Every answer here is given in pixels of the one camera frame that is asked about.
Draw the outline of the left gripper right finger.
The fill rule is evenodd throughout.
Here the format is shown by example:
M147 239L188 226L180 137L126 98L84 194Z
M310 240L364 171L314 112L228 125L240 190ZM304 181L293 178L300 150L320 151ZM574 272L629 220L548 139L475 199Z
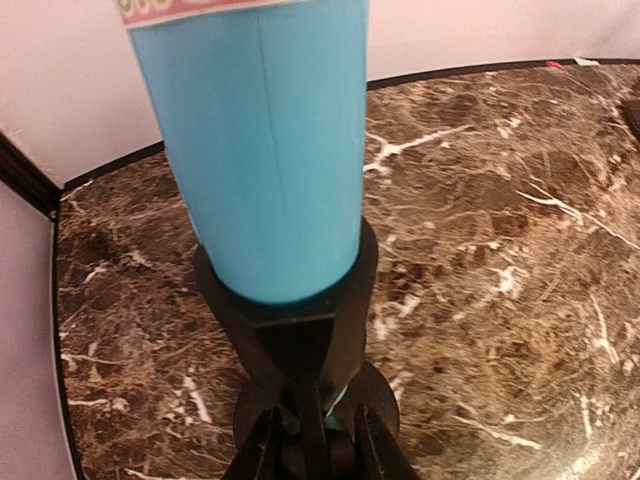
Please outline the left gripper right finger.
M395 437L374 409L359 404L354 420L359 479L418 479Z

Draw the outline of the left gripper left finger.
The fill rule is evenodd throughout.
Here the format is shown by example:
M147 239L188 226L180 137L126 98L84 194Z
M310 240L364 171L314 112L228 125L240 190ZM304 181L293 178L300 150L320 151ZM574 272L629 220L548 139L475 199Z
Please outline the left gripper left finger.
M280 452L280 411L260 414L224 474L225 480L275 479Z

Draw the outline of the blue toy microphone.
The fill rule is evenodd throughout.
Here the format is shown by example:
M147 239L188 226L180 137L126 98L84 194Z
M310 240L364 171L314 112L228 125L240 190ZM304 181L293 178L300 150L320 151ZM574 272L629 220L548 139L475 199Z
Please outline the blue toy microphone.
M363 221L368 3L117 7L222 283L279 307L338 283Z

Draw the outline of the black stand of blue microphone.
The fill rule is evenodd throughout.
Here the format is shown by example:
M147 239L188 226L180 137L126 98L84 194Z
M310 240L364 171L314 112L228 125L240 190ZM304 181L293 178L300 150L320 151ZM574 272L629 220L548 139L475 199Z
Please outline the black stand of blue microphone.
M378 245L361 222L357 259L335 285L288 306L246 299L196 249L198 287L249 376L233 414L237 452L264 411L280 411L275 479L359 479L355 411L374 409L395 437L399 409L385 377L365 359Z

